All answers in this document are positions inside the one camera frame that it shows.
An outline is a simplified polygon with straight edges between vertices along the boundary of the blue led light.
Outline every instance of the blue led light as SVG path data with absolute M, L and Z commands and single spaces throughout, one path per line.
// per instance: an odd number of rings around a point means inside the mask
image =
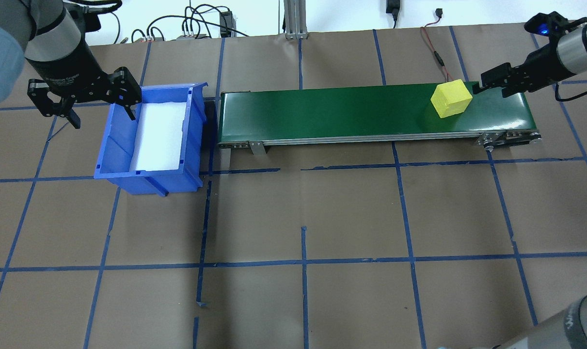
M 539 33 L 539 35 L 548 35 L 548 33 L 550 32 L 550 30 L 548 29 L 548 25 L 545 23 L 542 23 L 539 28 L 537 28 L 537 32 Z

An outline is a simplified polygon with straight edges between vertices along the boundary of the green conveyor belt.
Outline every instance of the green conveyor belt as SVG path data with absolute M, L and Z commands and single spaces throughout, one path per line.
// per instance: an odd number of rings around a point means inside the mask
M 466 82 L 472 89 L 473 82 Z M 523 94 L 475 95 L 464 113 L 440 119 L 437 84 L 223 93 L 221 147 L 477 137 L 486 131 L 537 129 Z

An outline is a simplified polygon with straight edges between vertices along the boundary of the white wall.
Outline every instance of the white wall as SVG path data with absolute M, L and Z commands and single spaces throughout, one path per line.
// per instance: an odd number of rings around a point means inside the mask
M 587 17 L 587 0 L 401 0 L 397 27 L 420 27 L 433 22 L 437 7 L 444 9 L 439 25 L 460 26 L 526 22 L 535 14 L 558 11 L 567 18 Z M 193 6 L 202 4 L 194 0 Z M 207 3 L 231 8 L 238 30 L 251 36 L 280 33 L 284 15 L 282 0 L 209 0 Z M 121 20 L 121 40 L 134 29 L 167 14 L 183 15 L 188 0 L 124 0 L 116 11 Z M 362 31 L 391 28 L 392 16 L 385 14 L 386 0 L 306 0 L 307 26 L 310 32 Z M 205 20 L 219 23 L 218 14 L 205 14 Z M 89 45 L 111 44 L 116 37 L 116 20 L 111 14 L 100 16 L 101 30 L 87 34 Z M 182 35 L 182 18 L 166 18 L 156 24 L 166 40 Z M 219 36 L 212 27 L 212 35 Z

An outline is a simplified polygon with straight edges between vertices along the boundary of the blue plastic bin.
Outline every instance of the blue plastic bin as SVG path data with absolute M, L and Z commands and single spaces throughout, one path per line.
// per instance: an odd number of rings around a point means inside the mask
M 107 179 L 134 195 L 166 196 L 170 192 L 196 191 L 202 187 L 198 169 L 203 124 L 206 122 L 203 102 L 205 86 L 207 82 L 144 87 L 143 102 L 136 107 L 136 121 L 130 120 L 121 106 L 112 104 L 101 140 L 94 178 Z M 130 171 L 142 106 L 146 103 L 164 102 L 187 104 L 179 167 L 176 170 Z

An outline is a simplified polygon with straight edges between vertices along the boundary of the yellow foam block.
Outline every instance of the yellow foam block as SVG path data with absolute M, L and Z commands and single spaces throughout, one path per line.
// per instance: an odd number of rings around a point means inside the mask
M 439 84 L 431 96 L 431 103 L 442 118 L 464 112 L 470 101 L 472 95 L 461 79 Z

